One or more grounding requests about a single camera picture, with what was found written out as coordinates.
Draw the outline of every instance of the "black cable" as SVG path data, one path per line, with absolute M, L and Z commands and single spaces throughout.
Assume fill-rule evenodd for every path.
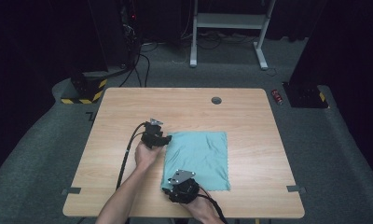
M 250 40 L 246 40 L 248 37 L 248 35 L 246 35 L 245 37 L 243 37 L 241 40 L 234 40 L 234 41 L 231 41 L 231 40 L 223 40 L 223 43 L 226 43 L 226 44 L 245 44 L 245 43 L 250 43 L 250 42 L 254 42 L 254 40 L 256 40 L 258 38 L 258 36 L 255 36 L 254 38 L 250 39 Z
M 134 138 L 138 135 L 138 134 L 136 134 L 137 131 L 143 125 L 145 125 L 145 122 L 141 123 L 139 126 L 137 126 L 137 128 L 134 130 L 133 134 L 131 135 L 131 140 L 129 140 L 128 147 L 126 148 L 126 151 L 125 151 L 125 156 L 123 157 L 122 166 L 120 167 L 119 177 L 117 178 L 117 189 L 120 186 L 120 182 L 122 181 L 123 173 L 125 172 L 126 161 L 128 160 L 129 151 L 131 150 L 131 143 L 133 142 Z
M 136 74 L 137 74 L 137 79 L 138 79 L 138 83 L 139 83 L 140 87 L 143 87 L 143 86 L 141 85 L 140 73 L 137 71 L 137 67 L 134 68 L 134 71 L 135 71 Z
M 149 73 L 149 68 L 151 67 L 151 63 L 148 57 L 146 57 L 144 54 L 140 54 L 140 56 L 146 58 L 146 61 L 148 62 L 148 67 L 146 68 L 146 73 L 145 73 L 145 83 L 144 83 L 144 87 L 146 87 L 146 82 L 148 81 L 148 73 Z
M 158 43 L 158 41 L 154 41 L 154 43 L 155 43 L 155 47 L 154 48 L 147 49 L 147 50 L 141 50 L 141 52 L 145 53 L 145 52 L 149 52 L 149 51 L 153 51 L 153 50 L 157 49 L 159 47 L 159 43 Z
M 192 0 L 189 1 L 189 11 L 188 11 L 188 16 L 187 16 L 187 23 L 186 23 L 186 29 L 184 30 L 184 32 L 181 34 L 181 39 L 183 38 L 183 35 L 187 32 L 187 28 L 189 26 L 189 22 L 190 22 L 190 18 L 191 18 L 191 15 L 192 15 Z
M 201 185 L 199 185 L 199 188 L 201 190 L 203 190 L 206 195 L 198 194 L 198 196 L 201 197 L 201 198 L 205 198 L 205 199 L 209 200 L 210 203 L 213 204 L 213 206 L 214 206 L 216 212 L 218 213 L 221 221 L 223 221 L 225 224 L 228 224 L 227 220 L 224 217 L 224 214 L 222 213 L 222 209 L 219 207 L 218 203 L 210 196 L 210 194 L 204 188 L 201 187 Z
M 85 220 L 86 217 L 82 217 L 78 222 L 77 224 L 81 224 L 84 220 Z
M 277 69 L 276 68 L 268 68 L 268 70 L 266 71 L 266 75 L 269 76 L 269 77 L 277 76 Z
M 129 79 L 129 77 L 131 76 L 131 73 L 134 71 L 134 66 L 132 68 L 132 70 L 129 72 L 128 76 L 125 78 L 125 80 L 123 80 L 123 82 L 119 85 L 119 87 L 122 87 L 123 84 L 125 84 L 125 82 Z
M 219 219 L 221 219 L 221 221 L 224 222 L 225 224 L 228 224 L 227 220 L 224 217 L 224 214 L 222 213 L 222 209 L 219 207 L 218 203 L 214 199 L 212 199 L 209 196 L 202 195 L 202 194 L 198 194 L 198 197 L 205 198 L 208 201 L 210 201 L 210 203 L 213 204 L 213 206 L 214 206 L 214 208 L 216 210 L 216 213 L 218 213 Z
M 216 48 L 218 48 L 222 43 L 222 38 L 219 35 L 214 35 L 214 37 L 212 35 L 209 35 L 209 36 L 205 36 L 204 39 L 206 41 L 217 42 L 217 44 L 215 46 L 213 46 L 211 48 L 206 48 L 206 47 L 203 47 L 202 45 L 199 45 L 199 44 L 197 44 L 197 46 L 202 48 L 202 49 L 216 49 Z

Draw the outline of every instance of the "hand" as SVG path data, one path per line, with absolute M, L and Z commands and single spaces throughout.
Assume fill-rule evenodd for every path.
M 205 195 L 205 192 L 200 189 L 199 194 Z M 189 211 L 189 213 L 198 221 L 206 224 L 206 223 L 221 223 L 221 219 L 215 215 L 214 207 L 212 203 L 202 197 L 197 197 L 195 200 L 193 200 L 190 203 L 181 203 L 183 207 L 185 207 L 186 210 Z
M 142 141 L 140 141 L 134 154 L 137 168 L 147 169 L 151 166 L 162 149 L 163 147 L 148 148 Z

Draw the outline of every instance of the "red object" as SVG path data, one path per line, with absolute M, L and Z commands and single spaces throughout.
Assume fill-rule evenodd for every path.
M 283 104 L 283 98 L 277 90 L 272 90 L 271 95 L 273 96 L 274 101 L 277 103 L 277 105 Z

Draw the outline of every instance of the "shelf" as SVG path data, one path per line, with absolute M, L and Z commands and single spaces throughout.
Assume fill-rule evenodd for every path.
M 265 15 L 199 13 L 197 27 L 262 29 Z

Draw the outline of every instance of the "human arm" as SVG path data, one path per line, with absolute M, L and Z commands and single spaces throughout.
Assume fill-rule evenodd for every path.
M 199 194 L 204 195 L 206 192 L 202 189 Z M 221 219 L 215 214 L 212 203 L 205 198 L 197 197 L 190 203 L 181 203 L 183 207 L 198 221 L 203 224 L 224 224 Z
M 131 211 L 138 187 L 141 185 L 149 167 L 155 162 L 162 147 L 147 148 L 140 142 L 135 150 L 136 168 L 117 191 L 108 199 L 97 217 L 96 224 L 125 223 Z

